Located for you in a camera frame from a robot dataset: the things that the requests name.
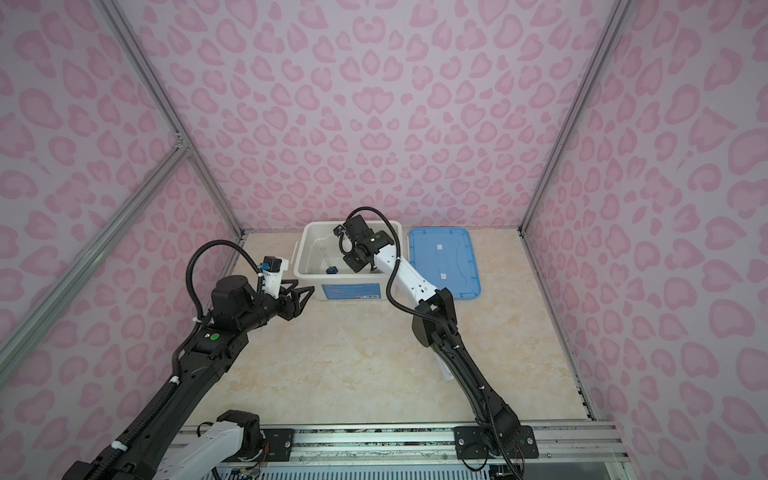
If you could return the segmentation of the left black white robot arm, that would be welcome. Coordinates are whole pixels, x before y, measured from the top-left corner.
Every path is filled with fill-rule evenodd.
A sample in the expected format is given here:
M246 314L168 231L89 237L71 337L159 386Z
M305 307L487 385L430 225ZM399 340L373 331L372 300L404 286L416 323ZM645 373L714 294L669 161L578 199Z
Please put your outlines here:
M242 275L219 280L203 325L174 353L169 380L109 446L91 462L74 462L65 478L198 478L239 451L255 457L264 440L255 417L245 414L214 427L207 446L189 446L173 457L166 453L203 397L247 346L249 333L275 317L298 317L314 292L314 287L301 287L295 280L278 281L275 295L256 291Z

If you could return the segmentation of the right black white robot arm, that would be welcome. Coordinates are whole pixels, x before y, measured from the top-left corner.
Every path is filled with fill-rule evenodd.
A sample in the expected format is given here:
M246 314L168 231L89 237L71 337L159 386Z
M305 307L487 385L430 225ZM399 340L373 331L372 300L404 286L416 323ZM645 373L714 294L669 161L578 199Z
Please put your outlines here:
M449 289L437 288L403 258L396 229L373 207L353 210L335 227L334 235L339 239L343 260L353 272L371 266L388 275L387 301L412 316L411 329L416 339L437 355L458 382L480 428L480 444L507 464L513 457L523 462L518 442L523 425L466 349Z

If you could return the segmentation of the blue base graduated cylinder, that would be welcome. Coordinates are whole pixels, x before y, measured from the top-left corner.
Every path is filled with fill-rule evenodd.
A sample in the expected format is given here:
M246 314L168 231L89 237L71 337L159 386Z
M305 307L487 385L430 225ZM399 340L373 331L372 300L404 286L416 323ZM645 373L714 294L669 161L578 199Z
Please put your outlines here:
M334 257L331 255L331 253L329 252L329 250L326 247L321 247L320 251L323 256L324 262L326 264L325 273L327 275L337 274L339 270L336 265L336 261Z

